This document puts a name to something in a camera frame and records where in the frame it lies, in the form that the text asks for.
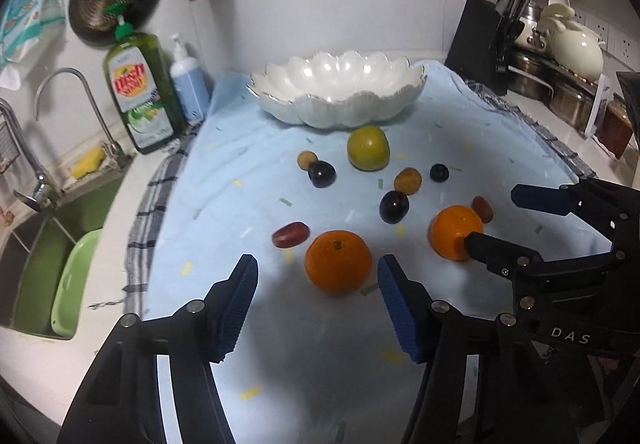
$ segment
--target kitchen counter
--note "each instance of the kitchen counter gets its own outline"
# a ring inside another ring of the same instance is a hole
[[[542,103],[508,93],[506,99],[545,125],[597,172],[599,178],[630,185],[634,168],[618,162],[594,140],[585,140]],[[124,298],[124,269],[129,229],[146,185],[163,152],[138,156],[124,178],[106,218],[103,233],[88,275],[78,332],[69,341],[46,339],[0,328],[0,376],[28,402],[57,424],[66,411],[97,350],[122,315],[122,305],[88,309],[92,303]]]
[[[631,186],[634,179],[635,165],[638,163],[638,153],[630,153],[627,148],[622,159],[611,156],[593,139],[585,139],[574,128],[556,117],[551,110],[538,100],[523,97],[513,91],[508,91],[505,100],[518,106],[532,119],[544,125],[559,140],[575,151],[585,163],[597,174],[601,180],[624,186]],[[631,166],[627,160],[633,160]]]

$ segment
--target dish soap bottle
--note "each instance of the dish soap bottle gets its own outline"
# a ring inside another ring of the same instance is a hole
[[[120,118],[136,149],[151,153],[186,127],[180,103],[162,62],[158,38],[124,21],[126,3],[106,9],[118,16],[116,44],[104,58],[104,75]]]
[[[189,124],[202,122],[209,109],[210,94],[204,83],[204,74],[200,63],[187,53],[180,34],[171,36],[174,44],[174,64],[171,65],[171,78],[178,92],[182,111]]]

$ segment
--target yellow sponge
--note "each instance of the yellow sponge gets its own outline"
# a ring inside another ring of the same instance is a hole
[[[106,157],[102,146],[92,149],[84,154],[78,164],[71,170],[71,176],[76,180],[80,180],[85,175],[97,171]]]

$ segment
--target light blue towel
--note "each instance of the light blue towel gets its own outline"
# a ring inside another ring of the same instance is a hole
[[[526,124],[485,104],[441,64],[426,66],[428,81],[415,106],[383,125],[391,162],[375,173],[350,165],[348,132],[278,122],[245,90],[247,77],[217,83],[158,239],[148,317],[171,315],[204,297],[243,253],[257,258],[258,289],[236,351],[213,366],[238,444],[324,444],[335,441],[338,429],[345,444],[400,442],[422,367],[399,348],[382,297],[370,287],[375,271],[362,293],[329,297],[310,284],[303,259],[318,234],[354,231],[375,260],[395,254],[434,299],[486,318],[511,310],[510,282],[477,262],[454,263],[433,252],[427,226],[442,208],[482,195],[495,212],[485,232],[537,249],[545,259],[609,249],[573,216],[511,204],[516,183],[571,182],[566,166]],[[296,164],[304,150],[335,167],[335,184],[311,185]],[[435,163],[449,167],[445,183],[429,180]],[[378,204],[405,167],[417,168],[423,185],[402,223],[387,225]],[[304,221],[311,238],[291,251],[276,249],[271,234],[292,221]],[[180,442],[166,360],[159,376],[168,441]],[[465,402],[470,413],[472,392]]]

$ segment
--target dish rack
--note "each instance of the dish rack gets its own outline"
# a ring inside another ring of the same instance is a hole
[[[2,117],[2,122],[0,122],[0,175],[4,175],[18,156],[20,156],[20,151],[15,144],[14,136],[11,135],[9,125]]]

